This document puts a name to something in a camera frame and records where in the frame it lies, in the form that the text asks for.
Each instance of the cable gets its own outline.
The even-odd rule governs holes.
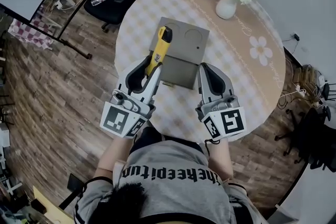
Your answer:
[[[220,140],[213,141],[212,139],[207,139],[207,140],[204,141],[205,148],[208,151],[208,155],[210,157],[210,151],[209,151],[209,148],[208,148],[208,145],[207,145],[208,142],[210,142],[211,144],[214,144],[214,145],[218,145],[220,143]]]
[[[318,96],[320,94],[319,88],[317,87],[317,85],[315,84],[315,89],[313,90],[313,96]]]
[[[51,6],[51,10],[49,9],[51,13],[47,16],[48,18],[52,15],[52,12],[54,11],[55,7],[56,7],[56,3],[54,3],[53,6]]]
[[[300,89],[300,90],[297,90],[297,91],[295,91],[295,92],[290,92],[290,93],[281,95],[281,96],[279,97],[279,99],[280,99],[281,97],[284,97],[284,96],[287,96],[287,95],[291,95],[291,94],[296,93],[296,92],[303,92],[304,94],[307,93],[305,89]]]
[[[280,100],[281,100],[281,97],[280,97],[279,100],[278,100],[277,107],[278,107],[279,109],[282,110],[282,109],[284,109],[284,108],[288,105],[288,103],[291,103],[291,102],[292,102],[292,95],[290,95],[290,102],[287,101],[287,97],[284,99],[283,104],[280,103]]]
[[[292,65],[292,62],[290,60],[288,60],[286,57],[285,59],[290,63],[290,68],[292,70],[292,78],[291,78],[291,81],[293,83],[293,85],[296,87],[296,84],[293,82],[293,77],[294,77],[294,71],[293,71],[293,65]]]
[[[298,44],[299,44],[299,41],[296,42],[296,45],[295,45],[295,47],[294,47],[294,51],[292,52],[292,54],[294,54],[294,52],[295,52],[296,47],[298,46]]]
[[[53,0],[50,0],[50,3],[49,3],[48,6],[46,7],[46,9],[45,9],[45,11],[44,11],[43,14],[45,14],[45,13],[47,12],[47,10],[48,10],[48,8],[49,8],[49,6],[51,5],[52,2],[53,2]]]
[[[293,102],[294,100],[297,100],[297,99],[303,99],[303,100],[306,100],[306,101],[312,101],[314,98],[306,99],[306,98],[303,98],[303,97],[295,97],[291,102]]]
[[[290,38],[290,39],[282,40],[282,42],[291,41],[291,40],[293,40],[293,39],[294,39],[294,38],[292,37],[292,38]]]
[[[60,8],[60,10],[68,10],[68,9],[71,9],[71,8],[73,8],[73,7],[76,7],[76,6],[78,5],[78,3],[80,3],[81,1],[82,1],[82,0],[78,1],[77,3],[75,3],[75,4],[74,4],[74,6],[72,6],[72,7],[65,8],[65,9],[63,9],[63,8]]]

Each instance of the checkered cloth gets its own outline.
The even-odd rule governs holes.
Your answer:
[[[46,33],[53,34],[49,28],[48,25],[45,24],[40,20],[39,17],[35,17],[31,21],[32,25],[35,25],[39,29],[43,30]],[[10,25],[8,32],[16,37],[21,42],[27,42],[32,43],[36,45],[39,48],[47,49],[49,46],[54,42],[53,39],[46,36],[45,34],[42,34],[41,32],[32,29],[30,26],[25,25],[18,21],[17,19],[14,19],[12,24]]]
[[[278,58],[281,64],[283,61],[283,70],[277,71],[279,79],[283,80],[285,58],[281,39],[269,16],[259,4],[253,3],[248,8],[253,11],[252,14],[255,14],[253,15],[254,20],[259,22],[264,30],[267,30],[265,32],[271,36],[269,39],[272,41],[269,43],[274,41],[276,44],[272,48],[273,59]],[[245,109],[247,132],[234,136],[233,140],[235,140],[264,123],[276,106],[283,82],[276,86],[274,81],[264,81],[263,69],[259,67],[260,62],[256,63],[258,64],[256,71],[251,71],[252,67],[246,62],[255,60],[243,61],[240,59],[240,55],[229,43],[229,40],[223,38],[221,30],[216,29],[211,20],[199,11],[197,3],[193,3],[193,0],[136,0],[127,11],[119,29],[115,67],[120,73],[130,63],[149,54],[151,40],[162,16],[209,29],[210,34],[203,61],[220,68],[229,76],[235,94],[238,96],[239,104]],[[270,88],[276,87],[273,95],[267,95],[268,89],[265,89],[265,85],[269,85]],[[201,100],[201,95],[197,90],[178,86],[172,88],[161,83],[154,100],[156,110],[152,115],[151,122],[159,132],[194,142],[203,142],[209,138],[206,127],[199,122],[195,112],[195,108]]]

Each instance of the yellow tool handle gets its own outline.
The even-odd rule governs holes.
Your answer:
[[[172,42],[173,31],[167,26],[162,26],[157,33],[157,37],[158,39],[152,55],[151,63],[147,67],[148,76],[151,74],[154,67],[156,67],[159,62],[163,61],[170,43]]]

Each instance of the checkered tablecloth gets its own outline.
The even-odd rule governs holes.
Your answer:
[[[120,73],[149,54],[162,16],[209,29],[203,61],[229,76],[245,108],[247,132],[234,137],[238,139],[263,124],[275,108],[285,78],[285,56],[271,19],[258,3],[238,4],[236,15],[223,20],[215,14],[218,1],[136,0],[120,26],[115,66]],[[159,132],[196,142],[209,138],[195,112],[201,100],[197,90],[161,83],[154,100],[151,122]]]
[[[41,21],[39,17],[35,17],[31,24],[35,25],[42,31],[49,33],[50,35],[53,34],[53,32],[50,31],[48,25]],[[53,43],[53,39],[46,36],[45,34],[42,34],[41,32],[31,28],[28,25],[25,25],[18,21],[17,19],[14,19],[11,23],[8,32],[16,37],[21,42],[27,42],[32,43],[36,45],[39,48],[47,49],[49,46]]]

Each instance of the black hair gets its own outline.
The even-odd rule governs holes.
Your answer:
[[[88,223],[135,223],[140,219],[146,199],[147,195],[140,183],[114,187],[98,203]]]

